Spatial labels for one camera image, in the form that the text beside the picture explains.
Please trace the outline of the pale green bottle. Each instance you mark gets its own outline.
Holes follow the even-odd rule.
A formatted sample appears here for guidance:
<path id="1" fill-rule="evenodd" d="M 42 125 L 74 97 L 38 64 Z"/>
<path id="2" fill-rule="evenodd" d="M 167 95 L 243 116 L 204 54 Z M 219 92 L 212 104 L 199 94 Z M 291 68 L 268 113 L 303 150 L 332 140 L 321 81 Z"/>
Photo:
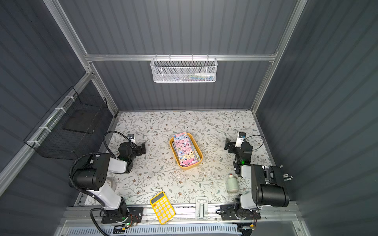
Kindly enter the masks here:
<path id="1" fill-rule="evenodd" d="M 231 173 L 226 178 L 225 186 L 227 193 L 237 193 L 239 191 L 238 180 Z"/>

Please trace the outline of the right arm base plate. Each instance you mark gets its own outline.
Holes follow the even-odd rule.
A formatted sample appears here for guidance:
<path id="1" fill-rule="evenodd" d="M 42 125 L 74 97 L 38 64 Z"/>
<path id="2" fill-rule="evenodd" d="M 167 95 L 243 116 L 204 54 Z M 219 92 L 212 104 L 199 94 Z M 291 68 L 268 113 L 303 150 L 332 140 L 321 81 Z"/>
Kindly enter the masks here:
<path id="1" fill-rule="evenodd" d="M 257 209 L 243 209 L 237 208 L 234 204 L 221 205 L 216 213 L 221 216 L 223 221 L 231 220 L 253 220 L 261 219 L 260 213 Z"/>

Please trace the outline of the yellow calculator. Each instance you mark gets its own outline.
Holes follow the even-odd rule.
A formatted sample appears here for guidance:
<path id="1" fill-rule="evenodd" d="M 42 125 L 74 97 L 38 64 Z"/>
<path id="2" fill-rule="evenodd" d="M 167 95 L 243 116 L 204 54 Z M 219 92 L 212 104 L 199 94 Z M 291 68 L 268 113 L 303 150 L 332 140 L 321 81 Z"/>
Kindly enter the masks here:
<path id="1" fill-rule="evenodd" d="M 160 224 L 165 224 L 171 220 L 176 212 L 170 203 L 165 192 L 161 191 L 150 200 L 150 204 L 157 216 Z"/>

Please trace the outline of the white tape roll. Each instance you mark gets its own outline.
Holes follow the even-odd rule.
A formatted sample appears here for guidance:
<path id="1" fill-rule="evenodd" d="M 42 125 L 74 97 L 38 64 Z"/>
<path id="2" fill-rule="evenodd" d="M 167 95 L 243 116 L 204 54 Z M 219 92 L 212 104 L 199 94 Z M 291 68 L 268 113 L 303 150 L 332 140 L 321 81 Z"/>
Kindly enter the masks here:
<path id="1" fill-rule="evenodd" d="M 108 183 L 108 185 L 111 187 L 113 191 L 116 191 L 117 185 L 112 178 L 106 178 L 106 182 Z"/>

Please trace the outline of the yellow storage tray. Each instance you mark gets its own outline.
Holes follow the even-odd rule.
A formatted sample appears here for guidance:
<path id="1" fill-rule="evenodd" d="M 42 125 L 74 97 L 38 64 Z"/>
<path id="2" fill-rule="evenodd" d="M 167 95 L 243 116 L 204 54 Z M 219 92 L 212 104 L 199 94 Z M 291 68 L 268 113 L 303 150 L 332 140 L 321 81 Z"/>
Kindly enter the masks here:
<path id="1" fill-rule="evenodd" d="M 174 158 L 184 170 L 198 166 L 203 160 L 203 154 L 194 137 L 187 132 L 174 134 L 169 141 Z"/>

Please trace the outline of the pink cat sticker sheet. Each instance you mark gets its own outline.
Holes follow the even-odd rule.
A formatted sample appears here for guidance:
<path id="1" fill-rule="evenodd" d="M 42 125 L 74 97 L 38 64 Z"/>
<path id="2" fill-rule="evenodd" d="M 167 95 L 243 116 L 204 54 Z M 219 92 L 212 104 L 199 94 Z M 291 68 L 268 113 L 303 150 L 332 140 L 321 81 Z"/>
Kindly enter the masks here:
<path id="1" fill-rule="evenodd" d="M 187 132 L 173 136 L 173 146 L 182 167 L 189 167 L 199 162 L 199 154 Z"/>

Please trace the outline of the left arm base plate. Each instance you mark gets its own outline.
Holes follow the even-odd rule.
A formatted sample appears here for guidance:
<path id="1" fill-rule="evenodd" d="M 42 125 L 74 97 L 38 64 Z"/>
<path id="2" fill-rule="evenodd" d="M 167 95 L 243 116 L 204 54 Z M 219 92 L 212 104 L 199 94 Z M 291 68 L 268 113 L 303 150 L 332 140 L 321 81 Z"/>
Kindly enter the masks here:
<path id="1" fill-rule="evenodd" d="M 141 223 L 143 207 L 127 207 L 118 210 L 101 210 L 102 224 Z"/>

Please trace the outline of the items in white basket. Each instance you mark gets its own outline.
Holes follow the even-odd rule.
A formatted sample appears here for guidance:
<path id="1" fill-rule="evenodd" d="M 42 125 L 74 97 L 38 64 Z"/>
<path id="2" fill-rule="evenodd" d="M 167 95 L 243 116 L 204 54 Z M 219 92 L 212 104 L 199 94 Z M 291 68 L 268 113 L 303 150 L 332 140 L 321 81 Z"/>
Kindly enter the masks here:
<path id="1" fill-rule="evenodd" d="M 173 81 L 179 82 L 211 82 L 216 78 L 215 73 L 201 72 L 195 74 L 179 74 L 173 77 Z"/>

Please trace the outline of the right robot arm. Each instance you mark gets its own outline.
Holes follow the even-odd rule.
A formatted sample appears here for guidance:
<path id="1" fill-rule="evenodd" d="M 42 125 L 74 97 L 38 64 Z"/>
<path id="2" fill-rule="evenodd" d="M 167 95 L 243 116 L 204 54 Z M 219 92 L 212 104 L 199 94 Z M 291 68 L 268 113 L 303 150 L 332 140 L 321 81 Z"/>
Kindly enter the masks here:
<path id="1" fill-rule="evenodd" d="M 232 205 L 222 205 L 220 214 L 223 220 L 232 219 L 260 219 L 259 211 L 262 206 L 287 207 L 289 194 L 285 185 L 285 176 L 277 166 L 262 166 L 251 163 L 253 146 L 245 137 L 232 142 L 225 140 L 224 149 L 234 154 L 233 167 L 235 174 L 230 174 L 226 186 L 231 191 L 231 181 L 241 179 L 251 181 L 251 190 L 240 194 Z"/>

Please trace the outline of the white metal bracket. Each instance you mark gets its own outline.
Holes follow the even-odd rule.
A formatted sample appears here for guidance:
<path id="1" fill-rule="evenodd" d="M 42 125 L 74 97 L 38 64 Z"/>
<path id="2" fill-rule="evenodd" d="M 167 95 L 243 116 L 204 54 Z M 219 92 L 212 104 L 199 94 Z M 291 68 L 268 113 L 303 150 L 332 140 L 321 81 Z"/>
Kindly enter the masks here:
<path id="1" fill-rule="evenodd" d="M 195 218 L 196 220 L 208 220 L 208 198 L 207 197 L 196 196 Z"/>

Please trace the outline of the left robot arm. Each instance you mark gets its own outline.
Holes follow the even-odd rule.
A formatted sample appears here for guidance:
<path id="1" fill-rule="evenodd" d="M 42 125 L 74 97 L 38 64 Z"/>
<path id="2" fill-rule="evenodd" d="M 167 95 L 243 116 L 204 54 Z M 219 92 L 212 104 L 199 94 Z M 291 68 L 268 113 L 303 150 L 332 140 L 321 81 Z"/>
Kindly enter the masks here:
<path id="1" fill-rule="evenodd" d="M 118 156 L 110 149 L 106 136 L 118 134 L 126 141 L 118 147 Z M 79 192 L 95 199 L 103 223 L 125 222 L 132 215 L 126 201 L 107 182 L 107 174 L 129 174 L 136 157 L 146 154 L 146 144 L 136 144 L 134 135 L 124 135 L 119 131 L 107 131 L 103 136 L 107 153 L 88 153 L 77 158 L 69 170 L 69 184 Z"/>

